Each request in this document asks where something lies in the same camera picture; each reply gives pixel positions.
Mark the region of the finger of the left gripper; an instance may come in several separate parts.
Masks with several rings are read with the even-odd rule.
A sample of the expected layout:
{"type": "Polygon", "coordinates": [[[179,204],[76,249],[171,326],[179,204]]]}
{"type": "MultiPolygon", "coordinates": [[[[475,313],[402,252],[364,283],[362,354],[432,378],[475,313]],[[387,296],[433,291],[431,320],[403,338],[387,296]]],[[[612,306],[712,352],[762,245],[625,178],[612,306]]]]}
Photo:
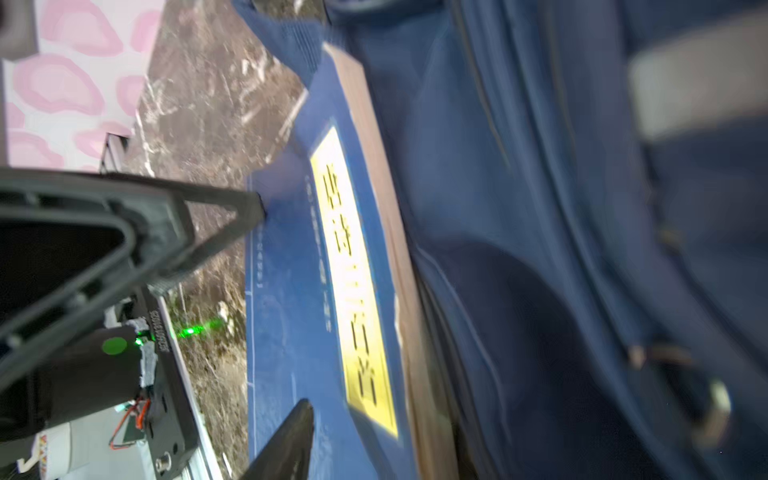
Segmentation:
{"type": "Polygon", "coordinates": [[[260,225],[255,192],[122,173],[1,172],[1,384],[148,286],[165,291],[260,225]]]}

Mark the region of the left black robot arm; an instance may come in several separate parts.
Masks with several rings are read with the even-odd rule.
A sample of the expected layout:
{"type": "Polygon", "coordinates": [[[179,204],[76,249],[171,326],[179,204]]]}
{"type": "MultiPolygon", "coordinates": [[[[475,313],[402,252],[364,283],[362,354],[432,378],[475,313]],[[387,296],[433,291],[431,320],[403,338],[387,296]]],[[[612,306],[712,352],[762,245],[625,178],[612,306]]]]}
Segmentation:
{"type": "Polygon", "coordinates": [[[260,196],[122,174],[1,172],[1,437],[135,398],[150,379],[106,311],[163,293],[265,219],[260,196]]]}

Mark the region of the navy book yellow label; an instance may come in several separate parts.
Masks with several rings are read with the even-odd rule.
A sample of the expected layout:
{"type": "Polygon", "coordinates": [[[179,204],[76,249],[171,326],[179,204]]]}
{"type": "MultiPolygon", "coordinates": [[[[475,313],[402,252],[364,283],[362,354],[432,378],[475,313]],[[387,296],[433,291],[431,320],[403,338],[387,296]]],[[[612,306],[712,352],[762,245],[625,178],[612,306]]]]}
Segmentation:
{"type": "Polygon", "coordinates": [[[308,479],[456,479],[459,461],[362,65],[323,44],[283,151],[252,172],[246,240],[252,461],[296,403],[308,479]]]}

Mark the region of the navy blue student backpack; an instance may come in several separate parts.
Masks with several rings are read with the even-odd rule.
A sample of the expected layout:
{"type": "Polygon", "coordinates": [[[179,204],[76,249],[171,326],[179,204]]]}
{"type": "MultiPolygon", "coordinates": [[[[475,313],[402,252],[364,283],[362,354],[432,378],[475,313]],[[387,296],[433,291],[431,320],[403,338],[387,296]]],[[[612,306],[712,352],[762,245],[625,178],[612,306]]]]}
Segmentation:
{"type": "Polygon", "coordinates": [[[363,67],[470,479],[767,475],[767,5],[235,10],[363,67]]]}

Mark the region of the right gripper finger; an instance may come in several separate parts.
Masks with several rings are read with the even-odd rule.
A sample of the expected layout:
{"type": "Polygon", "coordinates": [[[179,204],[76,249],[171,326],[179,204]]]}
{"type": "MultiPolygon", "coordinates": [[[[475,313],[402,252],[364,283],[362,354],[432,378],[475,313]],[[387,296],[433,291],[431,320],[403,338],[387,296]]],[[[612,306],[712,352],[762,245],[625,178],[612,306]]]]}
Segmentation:
{"type": "Polygon", "coordinates": [[[313,407],[301,399],[240,479],[307,480],[314,430],[313,407]]]}

